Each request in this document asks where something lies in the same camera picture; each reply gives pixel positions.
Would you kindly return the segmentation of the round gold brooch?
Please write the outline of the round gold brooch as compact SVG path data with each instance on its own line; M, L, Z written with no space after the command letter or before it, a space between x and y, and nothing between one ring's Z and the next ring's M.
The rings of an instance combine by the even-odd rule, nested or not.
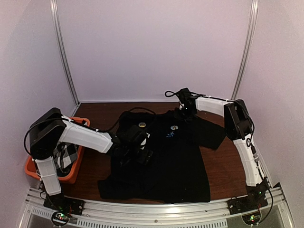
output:
M175 131L175 130L178 130L178 126L176 126L176 125L173 125L173 126L171 126L171 129L173 130L173 131Z

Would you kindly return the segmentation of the black t-shirt blue logo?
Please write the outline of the black t-shirt blue logo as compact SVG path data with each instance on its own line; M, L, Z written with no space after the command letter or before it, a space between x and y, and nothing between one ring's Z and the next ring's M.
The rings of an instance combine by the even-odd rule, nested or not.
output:
M150 161L142 165L112 157L110 175L97 183L100 197L170 204L209 202L210 186L200 148L216 150L225 139L224 128L198 116L190 122L180 121L173 110L158 115L126 111L120 116L117 132L140 122L146 123L150 134L146 144L153 152Z

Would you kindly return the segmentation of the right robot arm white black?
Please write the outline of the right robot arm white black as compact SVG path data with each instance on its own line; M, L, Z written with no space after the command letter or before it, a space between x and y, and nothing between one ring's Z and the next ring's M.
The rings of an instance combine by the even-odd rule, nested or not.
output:
M250 210L259 205L265 197L268 184L253 140L255 125L244 101L197 94L188 88L177 92L167 91L165 96L178 97L179 113L185 120L194 117L198 111L206 111L224 118L225 134L237 148L245 171L247 196L243 204Z

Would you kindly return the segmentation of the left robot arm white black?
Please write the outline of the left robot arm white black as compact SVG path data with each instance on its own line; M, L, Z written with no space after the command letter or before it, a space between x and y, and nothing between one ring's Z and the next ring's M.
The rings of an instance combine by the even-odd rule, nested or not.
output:
M36 120L24 136L25 151L34 159L45 186L49 202L58 211L68 207L68 200L61 195L53 151L59 143L69 143L108 154L123 160L136 160L146 165L153 152L146 144L150 134L145 128L131 126L126 132L115 134L78 123L54 107Z

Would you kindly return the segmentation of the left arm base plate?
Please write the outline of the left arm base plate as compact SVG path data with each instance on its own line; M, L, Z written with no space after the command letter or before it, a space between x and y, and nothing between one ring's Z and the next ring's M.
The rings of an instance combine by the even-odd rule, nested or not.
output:
M69 215L82 215L85 202L61 195L47 196L43 206Z

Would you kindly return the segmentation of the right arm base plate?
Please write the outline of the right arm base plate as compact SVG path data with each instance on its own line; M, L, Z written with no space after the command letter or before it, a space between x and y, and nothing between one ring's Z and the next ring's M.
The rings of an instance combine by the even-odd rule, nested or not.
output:
M227 201L230 215L245 213L252 210L258 210L268 205L266 198L261 198L257 202L250 201L248 196L232 197Z

